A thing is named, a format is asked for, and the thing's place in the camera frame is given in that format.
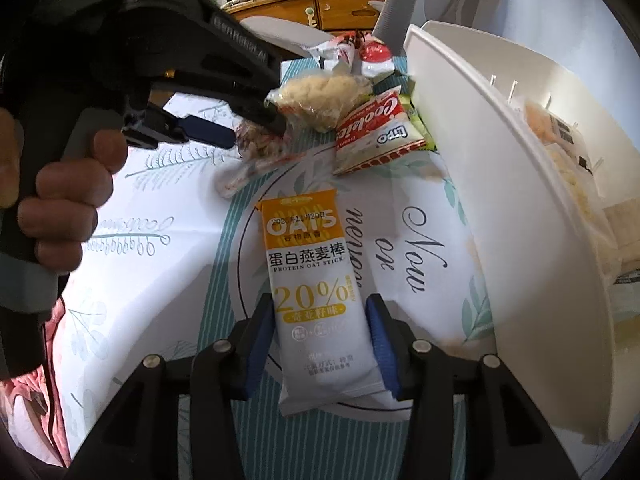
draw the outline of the snack wrapper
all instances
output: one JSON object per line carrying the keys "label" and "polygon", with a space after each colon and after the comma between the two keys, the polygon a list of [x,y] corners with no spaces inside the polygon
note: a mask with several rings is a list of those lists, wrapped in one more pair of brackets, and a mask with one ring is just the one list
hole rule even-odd
{"label": "snack wrapper", "polygon": [[291,154],[291,143],[297,134],[298,129],[290,121],[287,121],[283,136],[277,136],[260,124],[243,119],[236,127],[236,146],[242,159],[216,173],[215,186],[219,195],[231,198],[253,178],[298,160],[304,153]]}
{"label": "snack wrapper", "polygon": [[565,186],[578,206],[582,220],[587,225],[591,245],[598,261],[602,285],[609,288],[620,275],[622,260],[616,238],[602,208],[596,183],[587,170],[574,164],[561,146],[549,144],[546,146],[546,152],[556,165]]}
{"label": "snack wrapper", "polygon": [[386,44],[367,34],[358,50],[362,61],[360,73],[377,84],[396,71],[393,55]]}
{"label": "snack wrapper", "polygon": [[350,74],[356,47],[349,35],[337,36],[308,49],[323,70],[335,74]]}
{"label": "snack wrapper", "polygon": [[399,97],[389,89],[351,112],[338,126],[334,174],[385,164],[426,145]]}
{"label": "snack wrapper", "polygon": [[371,82],[365,77],[317,70],[289,79],[271,92],[269,99],[281,113],[295,120],[296,126],[324,133],[366,102],[371,93]]}
{"label": "snack wrapper", "polygon": [[562,119],[530,99],[517,98],[512,101],[512,106],[523,115],[531,131],[545,146],[557,144],[574,164],[591,173],[591,161],[587,154],[587,146],[582,134],[576,128],[569,126]]}
{"label": "snack wrapper", "polygon": [[404,108],[404,111],[409,117],[411,124],[415,126],[415,129],[418,130],[421,136],[424,137],[424,142],[426,142],[426,144],[423,147],[418,149],[423,151],[435,152],[436,143],[433,140],[433,137],[431,137],[431,134],[429,133],[429,131],[427,130],[427,127],[422,122],[422,119],[418,114],[418,110],[416,110],[414,108],[414,105],[412,105],[411,97],[409,97],[407,94],[400,94],[400,102],[402,103],[402,107]]}
{"label": "snack wrapper", "polygon": [[384,390],[335,189],[256,207],[280,343],[282,414]]}

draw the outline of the wall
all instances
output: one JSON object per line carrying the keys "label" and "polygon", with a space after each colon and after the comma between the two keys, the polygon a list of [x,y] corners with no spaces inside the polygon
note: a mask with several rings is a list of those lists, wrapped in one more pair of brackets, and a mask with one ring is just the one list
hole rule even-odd
{"label": "wall", "polygon": [[602,0],[500,0],[488,32],[574,72],[640,150],[640,57]]}

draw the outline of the drawer knob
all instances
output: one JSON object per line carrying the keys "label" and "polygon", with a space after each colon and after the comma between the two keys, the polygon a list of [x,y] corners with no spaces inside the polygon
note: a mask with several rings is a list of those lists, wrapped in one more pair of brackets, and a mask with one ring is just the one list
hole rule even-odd
{"label": "drawer knob", "polygon": [[305,9],[305,14],[306,14],[306,18],[307,18],[307,20],[309,22],[309,27],[313,27],[313,28],[317,27],[318,26],[318,22],[316,22],[316,20],[314,18],[315,14],[316,14],[314,8],[313,7],[307,7]]}

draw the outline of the finger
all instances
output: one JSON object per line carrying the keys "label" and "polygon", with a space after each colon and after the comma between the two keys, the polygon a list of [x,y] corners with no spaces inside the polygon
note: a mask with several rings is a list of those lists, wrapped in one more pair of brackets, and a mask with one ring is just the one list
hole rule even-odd
{"label": "finger", "polygon": [[18,143],[15,140],[14,118],[0,108],[0,208],[11,207],[18,200],[20,173]]}
{"label": "finger", "polygon": [[98,212],[71,200],[25,198],[18,206],[18,225],[30,238],[85,242],[97,226]]}
{"label": "finger", "polygon": [[82,246],[79,242],[38,240],[35,252],[42,266],[60,274],[76,270],[82,261]]}
{"label": "finger", "polygon": [[36,176],[36,193],[42,199],[66,199],[100,207],[113,192],[113,177],[94,158],[52,162]]}
{"label": "finger", "polygon": [[100,130],[94,137],[94,159],[112,174],[119,172],[127,161],[127,141],[118,130]]}

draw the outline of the white snack package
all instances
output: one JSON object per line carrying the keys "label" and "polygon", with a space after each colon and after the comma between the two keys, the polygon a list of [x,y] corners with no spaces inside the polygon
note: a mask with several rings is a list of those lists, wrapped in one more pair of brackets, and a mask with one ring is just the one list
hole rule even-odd
{"label": "white snack package", "polygon": [[356,47],[353,45],[353,41],[349,41],[344,35],[307,50],[323,70],[335,74],[351,73]]}
{"label": "white snack package", "polygon": [[282,414],[383,391],[335,189],[256,207],[280,343]]}
{"label": "white snack package", "polygon": [[557,144],[546,146],[546,152],[556,165],[587,225],[591,245],[598,261],[602,285],[609,288],[620,275],[622,260],[618,253],[616,238],[602,208],[602,201],[596,190],[593,176],[584,168],[577,166],[565,150]]}
{"label": "white snack package", "polygon": [[362,60],[360,73],[377,84],[396,71],[393,55],[389,47],[378,38],[367,34],[358,50],[358,56]]}
{"label": "white snack package", "polygon": [[587,153],[587,146],[582,134],[577,129],[569,126],[558,116],[531,99],[515,98],[511,102],[511,106],[522,115],[531,131],[545,146],[557,144],[576,166],[591,173],[591,161]]}

